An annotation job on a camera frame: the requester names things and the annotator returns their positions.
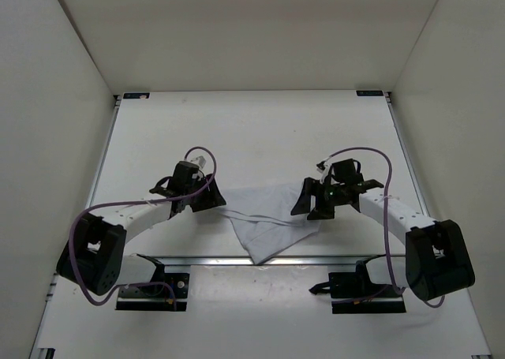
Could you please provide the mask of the white skirt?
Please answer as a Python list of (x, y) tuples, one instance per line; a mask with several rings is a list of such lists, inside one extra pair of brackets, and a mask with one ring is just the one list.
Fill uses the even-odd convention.
[(320, 221), (290, 212), (300, 196), (302, 183), (259, 188), (227, 189), (226, 205), (218, 213), (228, 218), (254, 264), (262, 264), (320, 230)]

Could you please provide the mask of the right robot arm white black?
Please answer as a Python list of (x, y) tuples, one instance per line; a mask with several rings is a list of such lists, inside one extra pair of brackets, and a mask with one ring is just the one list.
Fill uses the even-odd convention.
[(312, 294), (331, 293), (334, 298), (359, 303), (409, 289), (427, 302), (474, 285), (475, 273), (456, 222), (437, 221), (388, 195), (382, 183), (364, 179), (355, 159), (317, 167), (322, 178), (304, 180), (291, 215), (305, 215), (309, 221), (329, 220), (337, 207), (350, 205), (379, 223), (387, 237), (395, 236), (405, 254), (392, 257), (386, 248), (382, 255), (359, 260), (344, 279), (314, 286)]

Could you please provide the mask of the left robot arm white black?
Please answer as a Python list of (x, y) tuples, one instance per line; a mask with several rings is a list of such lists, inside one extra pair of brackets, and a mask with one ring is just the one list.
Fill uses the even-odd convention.
[(224, 205), (215, 175), (204, 174), (197, 161), (181, 161), (146, 198), (82, 211), (70, 227), (56, 272), (76, 283), (94, 306), (105, 304), (119, 287), (141, 288), (150, 296), (172, 294), (163, 265), (143, 254), (125, 255), (126, 244), (186, 208), (199, 212)]

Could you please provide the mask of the left blue label sticker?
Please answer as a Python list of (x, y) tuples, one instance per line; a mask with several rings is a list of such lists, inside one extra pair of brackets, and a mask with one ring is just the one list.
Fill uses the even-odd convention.
[(123, 99), (148, 99), (149, 97), (149, 92), (126, 92), (122, 96)]

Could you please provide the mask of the blue label sticker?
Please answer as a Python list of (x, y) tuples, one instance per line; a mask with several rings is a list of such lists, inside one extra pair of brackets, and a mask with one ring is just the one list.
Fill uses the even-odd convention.
[(356, 90), (358, 97), (383, 97), (381, 90)]
[(123, 99), (148, 99), (149, 97), (149, 92), (126, 92), (122, 96)]

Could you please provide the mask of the right blue label sticker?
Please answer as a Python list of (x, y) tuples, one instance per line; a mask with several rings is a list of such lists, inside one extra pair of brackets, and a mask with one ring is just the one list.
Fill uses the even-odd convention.
[(383, 97), (381, 90), (356, 90), (358, 97)]

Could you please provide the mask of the aluminium rail front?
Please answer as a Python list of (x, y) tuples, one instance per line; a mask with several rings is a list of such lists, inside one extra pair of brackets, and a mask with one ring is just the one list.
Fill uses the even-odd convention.
[[(353, 266), (364, 256), (276, 256), (260, 266)], [(155, 260), (166, 266), (254, 266), (246, 256), (154, 256)]]

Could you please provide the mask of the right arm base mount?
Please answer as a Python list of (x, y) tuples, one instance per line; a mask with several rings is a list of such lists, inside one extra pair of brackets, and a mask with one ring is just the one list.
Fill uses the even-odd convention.
[(403, 297), (391, 284), (374, 283), (366, 265), (384, 259), (376, 255), (356, 262), (354, 272), (333, 271), (326, 282), (309, 289), (312, 295), (329, 294), (333, 314), (402, 314), (406, 312)]

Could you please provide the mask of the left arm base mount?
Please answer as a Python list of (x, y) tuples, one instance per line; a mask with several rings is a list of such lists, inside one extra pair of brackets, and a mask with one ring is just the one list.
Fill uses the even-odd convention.
[(171, 268), (150, 256), (123, 259), (118, 279), (118, 311), (184, 312), (189, 296), (187, 267)]

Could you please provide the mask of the aluminium frame right edge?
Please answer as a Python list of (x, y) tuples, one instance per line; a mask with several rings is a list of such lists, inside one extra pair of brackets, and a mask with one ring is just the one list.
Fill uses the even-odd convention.
[(418, 203), (419, 203), (419, 205), (421, 207), (421, 212), (422, 212), (423, 215), (431, 216), (431, 213), (430, 213), (430, 210), (429, 210), (429, 206), (426, 203), (425, 195), (423, 193), (423, 189), (421, 187), (421, 183), (419, 182), (416, 170), (415, 170), (414, 165), (413, 165), (413, 161), (412, 161), (411, 155), (409, 153), (409, 149), (407, 147), (406, 135), (402, 131), (402, 125), (401, 125), (401, 122), (400, 122), (400, 119), (399, 119), (397, 108), (393, 104), (392, 93), (391, 92), (387, 92), (386, 95), (385, 95), (385, 99), (387, 101), (388, 110), (390, 112), (391, 119), (392, 119), (392, 121), (394, 123), (394, 126), (395, 126), (395, 132), (397, 134), (398, 141), (399, 141), (399, 144), (400, 144), (400, 146), (402, 148), (402, 153), (403, 153), (404, 159), (406, 161), (406, 165), (407, 165), (409, 173), (410, 173), (411, 181), (413, 182), (413, 187), (415, 189), (415, 193), (416, 193), (416, 196), (417, 196), (417, 201), (418, 201)]

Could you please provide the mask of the aluminium frame edge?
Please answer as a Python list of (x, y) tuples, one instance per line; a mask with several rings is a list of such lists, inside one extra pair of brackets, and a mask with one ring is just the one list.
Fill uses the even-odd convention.
[(421, 212), (422, 212), (423, 215), (431, 216), (431, 213), (430, 213), (430, 210), (429, 210), (429, 206), (426, 203), (425, 195), (423, 193), (423, 189), (421, 187), (421, 183), (419, 182), (416, 170), (415, 170), (414, 165), (413, 165), (413, 161), (412, 161), (411, 155), (409, 153), (409, 149), (407, 147), (406, 135), (402, 131), (402, 125), (401, 125), (401, 122), (400, 122), (400, 119), (399, 119), (397, 108), (393, 104), (392, 93), (391, 92), (387, 92), (386, 95), (385, 95), (385, 99), (387, 101), (388, 110), (390, 112), (391, 119), (392, 119), (392, 121), (394, 123), (394, 126), (395, 126), (395, 132), (397, 134), (398, 141), (399, 141), (399, 144), (400, 144), (400, 146), (402, 148), (402, 153), (403, 153), (404, 159), (406, 161), (406, 165), (407, 165), (409, 173), (410, 173), (411, 181), (413, 182), (413, 187), (415, 189), (415, 193), (416, 193), (416, 196), (417, 196), (417, 201), (418, 201), (418, 203), (419, 203), (419, 205), (421, 207)]
[[(105, 143), (103, 144), (103, 148), (102, 148), (102, 151), (101, 151), (101, 154), (99, 157), (98, 165), (96, 167), (94, 178), (92, 180), (92, 185), (91, 185), (90, 191), (88, 193), (88, 198), (87, 198), (85, 205), (84, 205), (86, 208), (90, 207), (95, 199), (95, 194), (96, 194), (97, 186), (99, 183), (99, 178), (102, 173), (103, 164), (104, 164), (105, 158), (107, 156), (108, 148), (110, 146), (110, 139), (111, 139), (113, 131), (114, 131), (114, 125), (117, 120), (118, 111), (119, 111), (119, 107), (121, 105), (121, 101), (122, 101), (122, 95), (114, 95), (114, 107), (113, 107), (112, 119), (111, 119), (109, 128), (107, 130), (106, 140), (105, 140)], [(49, 308), (50, 301), (54, 295), (57, 283), (58, 283), (58, 274), (56, 272), (54, 272), (54, 274), (52, 275), (51, 281), (50, 281), (50, 285), (49, 285), (49, 288), (47, 291), (46, 298), (45, 298), (43, 315), (41, 317), (39, 327), (36, 332), (36, 337), (33, 342), (31, 352), (28, 357), (29, 359), (52, 358), (54, 356), (55, 349), (41, 348), (39, 346), (39, 339), (40, 339), (43, 325), (45, 323), (45, 319), (47, 316), (47, 310)]]

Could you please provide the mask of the aluminium frame left edge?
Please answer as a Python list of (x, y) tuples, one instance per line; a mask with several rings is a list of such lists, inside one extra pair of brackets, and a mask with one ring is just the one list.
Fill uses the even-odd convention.
[[(86, 208), (90, 207), (95, 199), (95, 194), (96, 194), (97, 186), (99, 183), (99, 178), (102, 173), (103, 164), (104, 164), (105, 158), (107, 156), (108, 148), (110, 146), (110, 139), (111, 139), (113, 131), (114, 131), (114, 125), (117, 120), (118, 111), (119, 111), (119, 107), (121, 105), (121, 101), (122, 101), (122, 95), (114, 95), (114, 107), (113, 107), (112, 119), (111, 119), (109, 128), (107, 130), (106, 140), (105, 140), (105, 143), (103, 144), (103, 148), (102, 148), (102, 151), (101, 151), (101, 154), (99, 157), (98, 165), (96, 167), (94, 178), (92, 180), (92, 185), (91, 185), (90, 191), (88, 193), (88, 198), (87, 198), (85, 205), (84, 205)], [(58, 274), (56, 272), (54, 272), (54, 274), (52, 275), (51, 281), (50, 281), (50, 285), (49, 285), (49, 288), (47, 291), (46, 298), (45, 298), (43, 315), (41, 317), (39, 327), (36, 332), (36, 337), (33, 342), (31, 352), (28, 357), (29, 359), (52, 358), (54, 356), (55, 349), (41, 348), (39, 346), (39, 339), (40, 339), (43, 325), (45, 323), (45, 319), (47, 316), (47, 310), (49, 308), (50, 301), (54, 295), (57, 283), (58, 283)]]

